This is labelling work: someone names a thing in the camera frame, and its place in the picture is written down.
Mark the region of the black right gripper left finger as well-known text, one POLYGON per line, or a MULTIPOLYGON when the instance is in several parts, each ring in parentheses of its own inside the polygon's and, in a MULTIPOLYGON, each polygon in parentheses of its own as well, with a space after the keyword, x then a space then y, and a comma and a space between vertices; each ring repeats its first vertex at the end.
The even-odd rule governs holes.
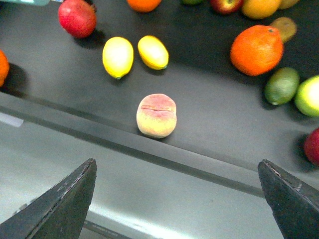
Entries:
POLYGON ((97 175, 88 159, 70 175, 0 225, 2 239, 77 239, 92 201, 97 175))

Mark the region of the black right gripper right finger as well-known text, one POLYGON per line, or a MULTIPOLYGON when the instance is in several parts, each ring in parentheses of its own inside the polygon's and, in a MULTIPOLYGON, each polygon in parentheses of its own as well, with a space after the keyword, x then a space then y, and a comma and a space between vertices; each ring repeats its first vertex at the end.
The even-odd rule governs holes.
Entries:
POLYGON ((319 237, 319 191, 269 160, 258 164, 262 190, 285 239, 319 237))

